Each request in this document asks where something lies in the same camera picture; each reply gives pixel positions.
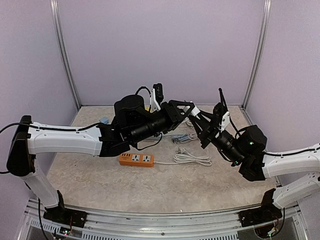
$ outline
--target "vertical metal post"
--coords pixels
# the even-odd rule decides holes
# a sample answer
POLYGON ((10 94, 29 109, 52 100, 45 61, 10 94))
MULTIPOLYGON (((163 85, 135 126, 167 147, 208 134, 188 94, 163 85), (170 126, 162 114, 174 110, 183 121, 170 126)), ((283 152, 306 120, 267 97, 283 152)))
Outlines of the vertical metal post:
POLYGON ((62 32, 62 27, 61 27, 61 21, 60 21, 60 16, 59 16, 59 7, 58 7, 58 0, 50 0, 50 5, 51 5, 51 11, 52 11, 52 17, 53 17, 53 24, 54 24, 54 29, 55 29, 55 34, 58 42, 58 47, 60 50, 61 54, 61 59, 62 59, 62 64, 64 67, 66 79, 68 82, 68 85, 71 90, 72 98, 74 101, 74 104, 79 110, 81 108, 81 102, 80 98, 77 92, 77 88, 74 82, 74 78, 72 76, 67 52, 66 52, 66 46, 64 42, 64 36, 62 32))
POLYGON ((261 28, 260 28, 260 34, 259 34, 259 39, 258 39, 258 45, 257 49, 255 52, 254 56, 254 62, 253 62, 253 67, 251 70, 250 74, 250 79, 249 83, 245 92, 244 100, 242 103, 242 108, 244 111, 246 111, 253 88, 254 84, 256 81, 262 53, 264 50, 264 45, 265 45, 265 40, 266 40, 266 35, 267 35, 267 28, 268 28, 268 23, 269 23, 269 16, 270 16, 270 10, 271 10, 271 0, 265 0, 264 1, 264 9, 263 9, 263 15, 262 15, 262 22, 261 22, 261 28))

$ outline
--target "orange power strip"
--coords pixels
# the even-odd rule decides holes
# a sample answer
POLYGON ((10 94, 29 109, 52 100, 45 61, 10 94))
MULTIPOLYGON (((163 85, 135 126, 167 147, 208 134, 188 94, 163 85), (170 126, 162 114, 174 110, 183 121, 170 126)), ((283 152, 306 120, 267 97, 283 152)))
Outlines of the orange power strip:
POLYGON ((153 167, 154 156, 150 154, 139 153, 122 153, 119 157, 121 165, 136 166, 136 167, 153 167))

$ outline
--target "metal frame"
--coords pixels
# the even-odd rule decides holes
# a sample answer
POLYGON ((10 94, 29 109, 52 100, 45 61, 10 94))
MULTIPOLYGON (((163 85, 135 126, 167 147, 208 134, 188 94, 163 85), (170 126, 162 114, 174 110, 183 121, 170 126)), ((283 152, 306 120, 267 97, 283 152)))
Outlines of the metal frame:
MULTIPOLYGON (((78 240, 202 240, 202 239, 238 239, 238 232, 263 226, 268 223, 241 227, 239 211, 253 208, 234 208, 223 211, 206 211, 192 213, 132 213, 98 210, 67 205, 70 209, 88 213, 84 228, 73 227, 74 236, 69 239, 78 240)), ((293 218, 299 240, 308 240, 306 225, 298 205, 288 207, 286 218, 293 218)), ((68 227, 42 218, 43 228, 47 231, 60 227, 68 227)), ((25 240, 31 227, 40 228, 38 201, 30 199, 20 221, 17 240, 25 240)))
POLYGON ((51 5, 55 34, 56 34, 57 43, 58 43, 58 47, 59 47, 60 54, 61 54, 61 60, 62 60, 62 64, 64 67, 66 79, 67 79, 68 85, 70 87, 72 99, 74 101, 76 109, 79 111, 79 109, 81 108, 81 101, 79 98, 79 94, 77 92, 74 78, 72 76, 72 72, 71 72, 71 68, 70 68, 70 64, 69 64, 69 59, 67 56, 63 31, 62 31, 62 27, 61 27, 60 15, 59 15, 58 0, 50 0, 50 5, 51 5))
POLYGON ((247 86, 247 89, 246 89, 246 92, 244 95, 244 100, 242 103, 242 107, 244 110, 246 110, 246 108, 248 107, 249 100, 250 100, 250 97, 251 97, 251 94, 252 94, 252 91, 254 88, 254 84, 256 81, 262 53, 264 50, 266 35, 267 35, 270 10, 271 10, 271 0, 265 0, 258 45, 257 45, 257 49, 256 49, 255 56, 254 56, 253 67, 251 70, 249 83, 248 83, 248 86, 247 86))

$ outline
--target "white wall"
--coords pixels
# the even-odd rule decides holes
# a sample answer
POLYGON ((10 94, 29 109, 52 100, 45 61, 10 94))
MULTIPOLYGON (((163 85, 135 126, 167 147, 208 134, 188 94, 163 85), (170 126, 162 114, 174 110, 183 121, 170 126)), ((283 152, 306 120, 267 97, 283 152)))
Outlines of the white wall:
MULTIPOLYGON (((54 32, 50 2, 0 1, 0 129, 31 115, 69 125, 76 114, 54 32)), ((0 134, 0 171, 6 171, 15 127, 0 134)), ((52 154, 39 154, 47 172, 52 154)), ((12 240, 31 195, 16 176, 0 175, 0 238, 12 240)))
POLYGON ((82 104, 112 105, 163 83, 165 100, 243 100, 264 0, 59 1, 82 104))
MULTIPOLYGON (((320 142, 319 13, 319 1, 272 1, 261 64, 247 109, 268 137, 269 151, 320 142)), ((297 177, 285 176, 281 182, 287 184, 297 177)), ((311 239, 318 240, 320 194, 299 201, 299 205, 311 239)))

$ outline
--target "beige surface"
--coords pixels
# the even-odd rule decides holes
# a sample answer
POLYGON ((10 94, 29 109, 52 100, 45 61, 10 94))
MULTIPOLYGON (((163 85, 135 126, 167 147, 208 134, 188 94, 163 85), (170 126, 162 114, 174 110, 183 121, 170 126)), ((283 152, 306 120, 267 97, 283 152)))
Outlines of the beige surface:
MULTIPOLYGON (((212 106, 201 106, 212 112, 212 106)), ((237 106, 230 106, 232 120, 240 129, 247 125, 237 106)), ((73 126, 87 126, 102 117, 114 116, 113 107, 87 106, 77 114, 73 126)), ((229 125, 227 130, 234 134, 229 125)), ((190 129, 185 123, 174 132, 190 129)), ((151 144, 141 142, 139 147, 151 144)), ((237 208, 261 202, 265 191, 274 188, 273 180, 249 182, 231 167, 210 144, 202 149, 200 141, 182 144, 196 156, 211 155, 213 165, 159 165, 153 168, 122 166, 117 157, 99 158, 83 154, 58 153, 48 173, 64 202, 87 208, 144 212, 202 212, 237 208)), ((181 144, 163 139, 157 146, 142 151, 156 161, 171 162, 181 144)))

